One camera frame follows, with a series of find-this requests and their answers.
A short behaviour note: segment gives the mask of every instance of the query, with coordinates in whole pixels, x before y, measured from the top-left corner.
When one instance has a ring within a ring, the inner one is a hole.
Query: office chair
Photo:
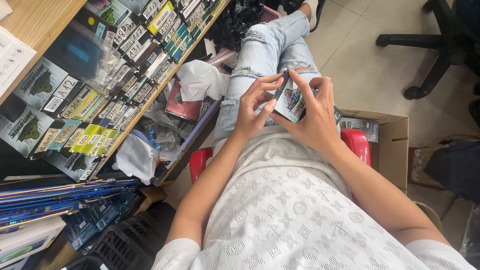
[[[450,65],[465,64],[480,76],[480,1],[455,0],[452,9],[446,0],[428,0],[423,13],[435,14],[441,35],[379,35],[375,44],[435,49],[439,55],[420,87],[410,86],[403,96],[420,99],[427,96]]]

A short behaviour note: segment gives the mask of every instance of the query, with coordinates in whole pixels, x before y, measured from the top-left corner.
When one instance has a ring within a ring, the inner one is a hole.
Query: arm
[[[397,187],[360,160],[337,133],[333,112],[333,84],[328,77],[317,77],[310,85],[319,89],[313,96],[308,83],[290,70],[290,77],[302,91],[307,115],[293,123],[272,114],[277,123],[306,146],[318,151],[338,170],[365,212],[400,243],[435,240],[449,245],[428,217]]]
[[[277,89],[282,82],[283,74],[260,77],[240,97],[237,123],[232,135],[181,201],[165,244],[175,239],[189,238],[202,246],[208,218],[230,179],[241,149],[249,138],[263,128],[267,116],[276,105],[276,100],[271,101],[272,94],[267,91]],[[256,115],[255,110],[267,101]]]

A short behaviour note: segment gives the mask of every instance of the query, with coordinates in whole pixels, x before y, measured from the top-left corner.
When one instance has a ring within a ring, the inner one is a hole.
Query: pink basket
[[[280,15],[280,13],[274,11],[273,9],[265,5],[262,5],[262,6],[264,7],[264,13],[262,14],[262,23],[268,23],[282,16]]]

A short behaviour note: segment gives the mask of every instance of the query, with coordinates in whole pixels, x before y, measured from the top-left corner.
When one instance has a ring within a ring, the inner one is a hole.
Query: hand
[[[282,85],[283,73],[257,78],[240,97],[239,114],[233,134],[239,135],[245,141],[255,136],[265,124],[268,115],[273,112],[276,100],[267,91],[276,90]],[[264,105],[257,115],[255,110]]]
[[[270,117],[304,145],[328,158],[338,143],[342,142],[335,123],[333,84],[329,77],[316,77],[309,85],[293,69],[290,69],[289,75],[301,90],[307,113],[298,123],[291,122],[277,113],[272,113]],[[317,97],[314,97],[310,86],[318,89]]]

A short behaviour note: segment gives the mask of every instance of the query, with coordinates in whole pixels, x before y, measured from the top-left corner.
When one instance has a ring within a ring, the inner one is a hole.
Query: white plastic bag
[[[158,152],[153,147],[130,132],[117,153],[117,166],[126,175],[134,175],[149,185],[158,159]]]
[[[223,78],[218,69],[204,61],[193,60],[183,64],[177,71],[183,101],[198,101],[209,97],[220,100]]]

